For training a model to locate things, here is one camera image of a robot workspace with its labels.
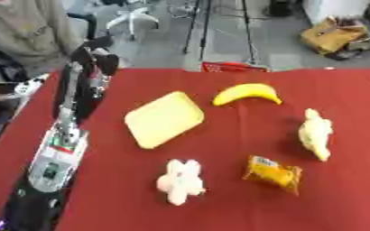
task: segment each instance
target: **banana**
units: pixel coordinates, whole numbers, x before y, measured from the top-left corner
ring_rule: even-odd
[[[220,92],[213,99],[214,106],[222,106],[229,102],[244,97],[263,97],[280,105],[282,101],[276,96],[276,91],[271,86],[260,83],[247,83],[235,85]]]

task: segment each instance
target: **red basket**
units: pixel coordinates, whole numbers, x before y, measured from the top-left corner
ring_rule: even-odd
[[[263,66],[250,66],[236,62],[202,62],[203,72],[269,72],[269,69]]]

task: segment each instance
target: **cardboard box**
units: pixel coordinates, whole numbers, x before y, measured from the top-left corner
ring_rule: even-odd
[[[322,23],[301,34],[302,40],[321,54],[339,51],[346,44],[367,33],[361,23],[338,25],[338,20],[329,17]]]

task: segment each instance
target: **office chair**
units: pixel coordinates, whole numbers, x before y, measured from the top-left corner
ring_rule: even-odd
[[[154,28],[158,29],[160,26],[160,22],[157,18],[149,15],[149,10],[147,7],[141,7],[138,9],[131,9],[131,3],[129,3],[127,0],[99,0],[103,5],[118,5],[120,7],[126,6],[127,12],[119,12],[120,15],[108,22],[106,24],[106,31],[110,33],[110,29],[120,23],[128,21],[129,23],[129,32],[130,32],[130,41],[134,41],[136,39],[136,36],[134,34],[134,21],[137,19],[143,19],[146,21],[152,21],[154,23]]]

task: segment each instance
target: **white chair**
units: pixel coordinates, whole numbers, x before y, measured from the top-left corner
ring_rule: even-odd
[[[141,7],[137,9],[132,9],[132,4],[137,2],[142,2],[143,4],[147,4],[146,0],[133,0],[129,2],[128,0],[97,0],[98,3],[102,5],[118,5],[118,6],[125,6],[127,11],[118,11],[119,16],[108,22],[106,24],[106,31],[110,32],[110,29],[120,23],[128,22],[129,24],[129,32],[130,32],[130,40],[134,41],[136,39],[135,31],[134,31],[134,23],[138,19],[151,21],[154,23],[154,28],[158,29],[160,26],[160,22],[157,18],[149,15],[149,9],[147,7]]]

